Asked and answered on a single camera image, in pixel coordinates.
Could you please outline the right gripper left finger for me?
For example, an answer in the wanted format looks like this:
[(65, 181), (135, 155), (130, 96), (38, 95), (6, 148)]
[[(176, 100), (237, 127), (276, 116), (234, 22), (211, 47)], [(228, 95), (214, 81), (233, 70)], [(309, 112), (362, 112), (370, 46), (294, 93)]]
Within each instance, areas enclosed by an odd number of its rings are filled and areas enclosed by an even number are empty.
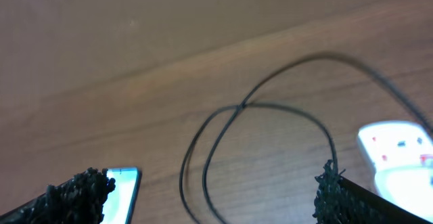
[(89, 168), (23, 206), (1, 215), (2, 224), (100, 224), (104, 203), (116, 188), (108, 169)]

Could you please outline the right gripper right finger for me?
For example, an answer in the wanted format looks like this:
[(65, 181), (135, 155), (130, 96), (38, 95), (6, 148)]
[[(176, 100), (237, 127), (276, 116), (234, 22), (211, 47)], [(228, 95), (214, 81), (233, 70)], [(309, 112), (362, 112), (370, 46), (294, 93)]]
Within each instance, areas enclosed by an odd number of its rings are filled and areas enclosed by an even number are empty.
[(313, 218), (318, 224), (428, 224), (429, 221), (371, 193), (335, 171), (333, 161), (315, 177)]

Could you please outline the blue screen smartphone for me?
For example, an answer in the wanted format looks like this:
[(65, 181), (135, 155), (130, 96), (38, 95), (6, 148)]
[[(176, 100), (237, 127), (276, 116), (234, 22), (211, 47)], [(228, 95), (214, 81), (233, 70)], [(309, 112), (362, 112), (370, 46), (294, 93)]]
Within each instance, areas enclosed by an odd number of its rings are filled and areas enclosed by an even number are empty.
[(108, 169), (107, 176), (115, 180), (115, 189), (103, 205), (101, 224), (130, 224), (141, 181), (137, 167)]

